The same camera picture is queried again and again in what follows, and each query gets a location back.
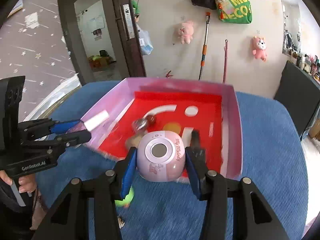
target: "pink stuffed animal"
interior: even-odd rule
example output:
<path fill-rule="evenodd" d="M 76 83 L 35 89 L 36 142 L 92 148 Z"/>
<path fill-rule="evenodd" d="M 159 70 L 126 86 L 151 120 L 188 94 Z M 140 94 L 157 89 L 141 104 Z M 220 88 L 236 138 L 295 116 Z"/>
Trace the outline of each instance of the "pink stuffed animal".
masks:
<path fill-rule="evenodd" d="M 266 42 L 264 38 L 259 38 L 257 36 L 253 37 L 253 48 L 252 51 L 253 55 L 255 55 L 256 59 L 261 58 L 263 61 L 267 60 L 267 53 L 266 53 Z"/>
<path fill-rule="evenodd" d="M 178 29 L 178 35 L 180 36 L 182 44 L 190 44 L 193 35 L 193 21 L 181 23 Z"/>

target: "blue gripper pad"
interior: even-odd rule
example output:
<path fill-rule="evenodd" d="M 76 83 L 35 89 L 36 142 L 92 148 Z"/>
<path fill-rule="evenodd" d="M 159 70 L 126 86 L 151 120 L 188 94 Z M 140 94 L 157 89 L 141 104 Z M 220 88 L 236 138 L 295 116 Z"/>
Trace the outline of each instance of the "blue gripper pad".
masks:
<path fill-rule="evenodd" d="M 200 199 L 201 193 L 200 193 L 200 181 L 198 179 L 198 174 L 196 172 L 196 168 L 191 161 L 191 154 L 193 154 L 193 151 L 191 147 L 186 147 L 186 169 L 190 181 L 190 185 L 192 188 L 193 194 L 197 197 L 197 199 Z"/>
<path fill-rule="evenodd" d="M 51 127 L 51 132 L 55 134 L 66 133 L 70 128 L 74 127 L 76 124 L 81 122 L 81 120 L 73 120 L 68 122 L 59 122 Z"/>
<path fill-rule="evenodd" d="M 129 158 L 129 163 L 122 178 L 122 189 L 120 192 L 120 197 L 123 199 L 125 198 L 125 196 L 129 194 L 129 190 L 133 181 L 134 172 L 136 171 L 137 151 L 137 148 L 131 147 L 128 152 L 128 156 L 126 157 Z"/>

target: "human hand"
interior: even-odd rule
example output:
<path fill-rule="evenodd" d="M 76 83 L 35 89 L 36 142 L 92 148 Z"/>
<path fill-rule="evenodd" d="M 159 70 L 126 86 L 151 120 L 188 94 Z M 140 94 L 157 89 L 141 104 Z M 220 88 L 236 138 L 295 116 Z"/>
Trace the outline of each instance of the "human hand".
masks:
<path fill-rule="evenodd" d="M 9 186 L 12 185 L 12 179 L 9 178 L 5 171 L 0 171 L 0 178 Z M 36 176 L 34 174 L 23 176 L 19 178 L 19 184 L 19 193 L 34 192 L 37 188 Z"/>

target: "blue blanket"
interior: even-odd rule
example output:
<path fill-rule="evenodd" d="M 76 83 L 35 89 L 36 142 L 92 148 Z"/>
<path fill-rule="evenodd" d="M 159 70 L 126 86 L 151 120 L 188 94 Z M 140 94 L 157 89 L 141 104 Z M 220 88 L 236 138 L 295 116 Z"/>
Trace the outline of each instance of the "blue blanket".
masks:
<path fill-rule="evenodd" d="M 51 117 L 60 121 L 81 118 L 116 84 L 110 81 L 85 85 Z M 299 136 L 291 117 L 272 99 L 245 93 L 237 93 L 237 98 L 243 128 L 242 177 L 252 178 L 289 238 L 300 240 L 307 216 L 308 180 Z M 48 206 L 72 178 L 96 178 L 115 164 L 83 146 L 68 149 L 58 163 L 57 167 L 37 174 L 40 191 Z M 199 238 L 206 202 L 198 201 L 189 185 L 153 183 L 136 174 L 133 188 L 135 197 L 130 207 L 117 209 L 125 220 L 121 229 L 124 240 L 132 239 L 132 236 L 152 240 Z M 232 239 L 231 209 L 232 201 L 229 201 L 228 240 Z M 92 203 L 90 217 L 90 239 L 95 239 Z"/>

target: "green bag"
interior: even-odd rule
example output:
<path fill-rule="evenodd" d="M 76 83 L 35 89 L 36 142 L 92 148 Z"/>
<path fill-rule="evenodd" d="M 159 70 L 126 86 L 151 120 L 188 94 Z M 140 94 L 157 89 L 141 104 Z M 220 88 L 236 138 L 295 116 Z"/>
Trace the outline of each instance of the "green bag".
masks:
<path fill-rule="evenodd" d="M 249 0 L 216 0 L 219 19 L 226 23 L 249 24 L 252 22 L 251 4 Z"/>

